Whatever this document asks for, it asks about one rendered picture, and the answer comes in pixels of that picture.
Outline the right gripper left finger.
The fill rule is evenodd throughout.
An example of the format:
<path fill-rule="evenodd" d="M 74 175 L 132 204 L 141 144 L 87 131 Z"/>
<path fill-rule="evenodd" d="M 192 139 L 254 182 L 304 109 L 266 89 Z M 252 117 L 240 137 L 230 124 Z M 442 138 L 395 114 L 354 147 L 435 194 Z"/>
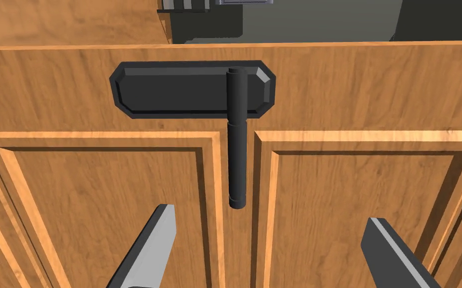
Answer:
<path fill-rule="evenodd" d="M 159 288 L 175 236 L 174 205 L 158 205 L 106 288 Z"/>

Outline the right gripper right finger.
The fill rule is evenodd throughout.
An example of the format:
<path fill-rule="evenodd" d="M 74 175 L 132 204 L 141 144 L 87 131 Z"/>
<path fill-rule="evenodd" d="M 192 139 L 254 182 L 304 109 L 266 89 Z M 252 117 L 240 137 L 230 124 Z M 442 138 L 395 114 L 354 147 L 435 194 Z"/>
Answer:
<path fill-rule="evenodd" d="M 441 288 L 384 218 L 368 218 L 361 249 L 376 288 Z"/>

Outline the brown wooden door leaf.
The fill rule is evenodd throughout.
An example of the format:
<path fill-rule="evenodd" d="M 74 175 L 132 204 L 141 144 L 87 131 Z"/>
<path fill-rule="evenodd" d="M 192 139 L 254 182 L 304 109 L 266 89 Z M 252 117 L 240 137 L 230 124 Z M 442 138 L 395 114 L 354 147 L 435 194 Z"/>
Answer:
<path fill-rule="evenodd" d="M 262 61 L 247 204 L 228 204 L 226 119 L 132 119 L 122 62 Z M 159 204 L 161 288 L 374 288 L 385 218 L 462 288 L 462 41 L 0 47 L 0 288 L 105 288 Z"/>

